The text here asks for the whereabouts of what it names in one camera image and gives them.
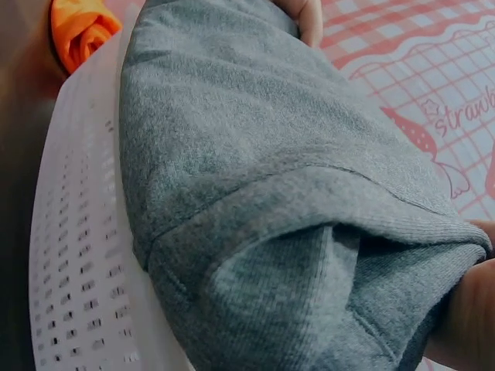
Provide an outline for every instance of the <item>pink checkered fabric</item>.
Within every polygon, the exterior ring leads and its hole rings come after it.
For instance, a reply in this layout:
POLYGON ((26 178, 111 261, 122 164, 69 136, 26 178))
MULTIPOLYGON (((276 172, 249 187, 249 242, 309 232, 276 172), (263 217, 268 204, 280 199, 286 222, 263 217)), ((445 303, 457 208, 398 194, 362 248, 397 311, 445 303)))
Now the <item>pink checkered fabric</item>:
POLYGON ((323 0, 322 49, 337 68, 370 50, 386 53, 412 36, 495 14, 491 0, 323 0))

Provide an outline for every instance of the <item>pink and white plaid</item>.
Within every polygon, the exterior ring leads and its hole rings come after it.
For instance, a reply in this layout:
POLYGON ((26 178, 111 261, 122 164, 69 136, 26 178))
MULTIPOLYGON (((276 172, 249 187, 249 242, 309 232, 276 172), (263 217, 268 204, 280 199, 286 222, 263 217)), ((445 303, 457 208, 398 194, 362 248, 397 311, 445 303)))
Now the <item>pink and white plaid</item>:
POLYGON ((495 219, 495 3, 323 6, 334 66, 430 156, 462 216, 495 219))
POLYGON ((490 0, 323 0, 322 49, 337 68, 374 49, 392 51, 412 36, 495 15, 490 0))

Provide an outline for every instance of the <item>hand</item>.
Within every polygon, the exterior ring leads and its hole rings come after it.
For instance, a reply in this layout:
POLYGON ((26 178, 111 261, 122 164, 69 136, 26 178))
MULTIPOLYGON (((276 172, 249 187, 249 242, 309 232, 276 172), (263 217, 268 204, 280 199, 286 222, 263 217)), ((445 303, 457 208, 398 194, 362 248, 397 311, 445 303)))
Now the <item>hand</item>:
MULTIPOLYGON (((495 222, 472 221, 495 245, 495 222)), ((495 259, 472 267, 454 289, 425 356, 458 371, 495 369, 495 259)))
POLYGON ((289 17, 299 24, 301 41, 317 47, 323 38, 321 0, 272 0, 289 17))

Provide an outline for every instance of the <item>gray fabric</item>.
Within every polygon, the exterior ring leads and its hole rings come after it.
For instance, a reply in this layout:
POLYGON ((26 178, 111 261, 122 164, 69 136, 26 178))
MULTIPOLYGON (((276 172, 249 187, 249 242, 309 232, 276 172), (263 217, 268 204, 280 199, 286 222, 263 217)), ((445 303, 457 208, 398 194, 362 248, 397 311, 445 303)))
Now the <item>gray fabric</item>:
POLYGON ((490 252, 269 2, 148 0, 120 110, 135 255, 197 370, 414 369, 490 252))

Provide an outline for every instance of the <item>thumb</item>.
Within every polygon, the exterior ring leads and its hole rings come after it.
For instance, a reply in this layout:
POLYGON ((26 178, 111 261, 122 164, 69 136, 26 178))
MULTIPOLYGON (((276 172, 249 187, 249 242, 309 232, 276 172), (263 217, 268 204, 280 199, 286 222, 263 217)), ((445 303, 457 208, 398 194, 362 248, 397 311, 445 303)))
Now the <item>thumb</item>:
POLYGON ((471 220, 470 223, 482 229, 483 232, 490 238, 492 246, 495 245, 495 222, 489 222, 486 220, 471 220))

